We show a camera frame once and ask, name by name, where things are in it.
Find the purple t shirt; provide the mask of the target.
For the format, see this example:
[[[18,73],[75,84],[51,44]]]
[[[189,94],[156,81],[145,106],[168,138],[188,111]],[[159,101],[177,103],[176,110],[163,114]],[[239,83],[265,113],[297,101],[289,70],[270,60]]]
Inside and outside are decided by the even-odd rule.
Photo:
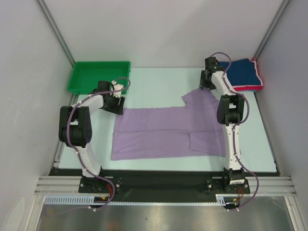
[[[124,109],[115,119],[111,159],[224,157],[216,97],[209,90],[195,89],[182,100],[181,107]]]

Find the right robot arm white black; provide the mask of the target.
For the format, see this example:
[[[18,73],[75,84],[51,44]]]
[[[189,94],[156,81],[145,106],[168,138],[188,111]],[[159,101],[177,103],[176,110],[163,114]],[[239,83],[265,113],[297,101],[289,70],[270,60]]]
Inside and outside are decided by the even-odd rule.
[[[205,70],[201,72],[200,88],[217,90],[220,94],[217,121],[224,131],[227,164],[223,168],[222,179],[216,190],[230,194],[239,193],[243,196],[250,193],[250,188],[245,169],[241,164],[239,130],[240,125],[248,119],[244,116],[244,106],[249,103],[231,85],[227,70],[228,68],[221,66],[212,54],[205,59]]]

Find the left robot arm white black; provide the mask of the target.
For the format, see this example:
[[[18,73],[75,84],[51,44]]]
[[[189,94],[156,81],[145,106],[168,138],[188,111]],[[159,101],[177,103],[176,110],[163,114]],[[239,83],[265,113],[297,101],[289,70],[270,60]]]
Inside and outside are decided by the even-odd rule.
[[[98,110],[122,115],[125,102],[122,92],[129,87],[127,77],[99,81],[97,88],[85,99],[60,109],[59,140],[74,151],[81,164],[82,176],[91,178],[89,186],[98,193],[106,188],[106,180],[100,176],[102,167],[90,144],[93,135],[91,115]]]

